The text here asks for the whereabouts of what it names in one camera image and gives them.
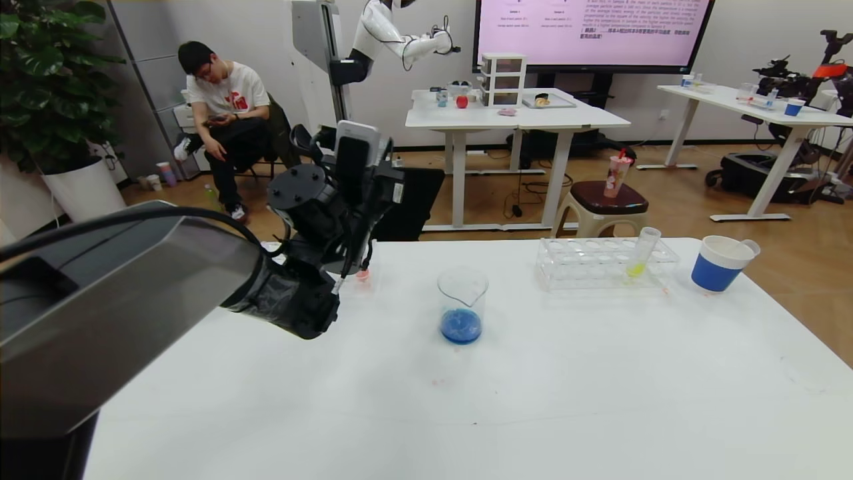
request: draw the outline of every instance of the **tv screen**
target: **tv screen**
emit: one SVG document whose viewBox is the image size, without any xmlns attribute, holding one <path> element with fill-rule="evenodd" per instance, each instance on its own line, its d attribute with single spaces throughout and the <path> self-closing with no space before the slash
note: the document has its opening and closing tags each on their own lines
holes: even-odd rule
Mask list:
<svg viewBox="0 0 853 480">
<path fill-rule="evenodd" d="M 477 0 L 483 53 L 527 55 L 528 69 L 688 73 L 714 0 Z"/>
</svg>

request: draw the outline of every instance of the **sneaker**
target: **sneaker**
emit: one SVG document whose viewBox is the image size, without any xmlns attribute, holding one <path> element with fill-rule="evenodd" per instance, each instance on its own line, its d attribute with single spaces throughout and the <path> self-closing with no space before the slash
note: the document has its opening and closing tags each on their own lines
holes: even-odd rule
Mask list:
<svg viewBox="0 0 853 480">
<path fill-rule="evenodd" d="M 174 154 L 175 160 L 185 161 L 203 144 L 204 142 L 201 141 L 201 137 L 197 133 L 180 132 L 177 135 L 177 143 L 172 154 Z"/>
<path fill-rule="evenodd" d="M 231 218 L 245 224 L 249 220 L 249 213 L 242 203 L 233 203 L 225 206 L 225 211 L 231 215 Z"/>
</svg>

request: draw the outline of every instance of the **white flower pot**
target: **white flower pot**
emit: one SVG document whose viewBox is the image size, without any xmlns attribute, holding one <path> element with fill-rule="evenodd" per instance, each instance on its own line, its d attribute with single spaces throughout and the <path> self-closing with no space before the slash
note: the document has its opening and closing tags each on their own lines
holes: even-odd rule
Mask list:
<svg viewBox="0 0 853 480">
<path fill-rule="evenodd" d="M 113 214 L 127 207 L 103 160 L 43 178 L 62 209 L 75 222 Z"/>
</svg>

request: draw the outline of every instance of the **plastic stool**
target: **plastic stool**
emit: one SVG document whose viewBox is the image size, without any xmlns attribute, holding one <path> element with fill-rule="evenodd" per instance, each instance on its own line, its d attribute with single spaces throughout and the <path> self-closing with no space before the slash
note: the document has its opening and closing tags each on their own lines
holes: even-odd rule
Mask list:
<svg viewBox="0 0 853 480">
<path fill-rule="evenodd" d="M 604 196 L 603 180 L 574 184 L 557 210 L 557 219 L 551 229 L 552 238 L 566 232 L 563 224 L 570 208 L 577 213 L 578 238 L 597 238 L 604 231 L 612 235 L 613 227 L 619 224 L 633 226 L 636 234 L 640 235 L 640 230 L 648 226 L 648 201 L 626 184 L 622 185 L 616 198 Z"/>
</svg>

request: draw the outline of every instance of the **potted plant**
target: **potted plant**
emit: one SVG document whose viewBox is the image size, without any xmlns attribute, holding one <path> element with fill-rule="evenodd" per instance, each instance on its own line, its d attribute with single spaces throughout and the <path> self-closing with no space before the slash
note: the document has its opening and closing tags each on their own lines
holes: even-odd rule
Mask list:
<svg viewBox="0 0 853 480">
<path fill-rule="evenodd" d="M 118 143 L 110 114 L 118 103 L 109 96 L 116 84 L 97 68 L 124 59 L 91 50 L 100 38 L 83 26 L 104 22 L 101 5 L 67 4 L 0 0 L 0 153 L 40 173 L 81 221 L 125 207 L 105 158 L 90 153 L 90 143 Z"/>
</svg>

